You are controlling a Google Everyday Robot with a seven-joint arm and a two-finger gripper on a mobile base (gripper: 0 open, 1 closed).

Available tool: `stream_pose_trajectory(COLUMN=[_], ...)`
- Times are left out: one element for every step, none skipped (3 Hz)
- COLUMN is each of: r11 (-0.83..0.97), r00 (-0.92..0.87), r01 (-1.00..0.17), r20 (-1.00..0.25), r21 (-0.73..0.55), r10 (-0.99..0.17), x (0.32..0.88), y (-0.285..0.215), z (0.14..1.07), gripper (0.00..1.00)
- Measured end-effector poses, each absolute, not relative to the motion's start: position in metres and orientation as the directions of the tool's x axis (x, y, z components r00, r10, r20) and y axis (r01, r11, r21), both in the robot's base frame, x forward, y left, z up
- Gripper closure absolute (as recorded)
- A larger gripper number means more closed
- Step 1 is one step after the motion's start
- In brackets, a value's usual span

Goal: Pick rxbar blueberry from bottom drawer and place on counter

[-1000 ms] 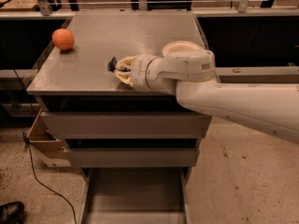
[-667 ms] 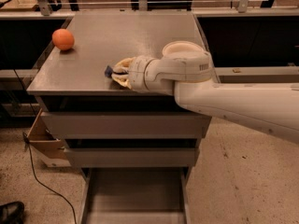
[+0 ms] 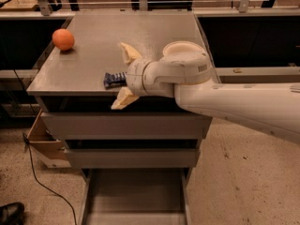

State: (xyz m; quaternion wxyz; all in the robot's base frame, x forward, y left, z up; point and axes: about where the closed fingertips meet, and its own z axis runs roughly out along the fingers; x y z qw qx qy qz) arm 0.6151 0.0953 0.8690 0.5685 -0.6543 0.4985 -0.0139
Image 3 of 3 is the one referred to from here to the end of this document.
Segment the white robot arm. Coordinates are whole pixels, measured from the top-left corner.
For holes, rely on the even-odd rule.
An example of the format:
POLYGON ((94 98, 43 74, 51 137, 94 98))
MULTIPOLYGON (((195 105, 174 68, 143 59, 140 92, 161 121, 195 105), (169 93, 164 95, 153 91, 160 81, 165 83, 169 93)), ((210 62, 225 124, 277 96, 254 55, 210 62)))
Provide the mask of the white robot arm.
POLYGON ((192 42, 166 45, 157 61, 142 58, 125 43, 121 46, 127 55, 127 85, 112 104, 114 110, 140 97, 174 98, 183 110, 300 143, 298 83, 218 83, 208 51, 192 42))

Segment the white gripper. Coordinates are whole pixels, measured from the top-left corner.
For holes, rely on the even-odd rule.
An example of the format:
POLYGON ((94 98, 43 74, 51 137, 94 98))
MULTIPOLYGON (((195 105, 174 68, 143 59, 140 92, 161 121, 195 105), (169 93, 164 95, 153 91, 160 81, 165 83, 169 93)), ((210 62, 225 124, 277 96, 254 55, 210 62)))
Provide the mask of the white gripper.
POLYGON ((122 87, 116 100, 111 106, 112 110, 123 110, 127 105, 136 101, 139 97, 150 96, 151 93, 146 90, 143 82, 143 75, 152 60, 141 58, 142 55, 131 45, 124 42, 120 43, 122 49, 123 61, 127 68, 127 87, 122 87))

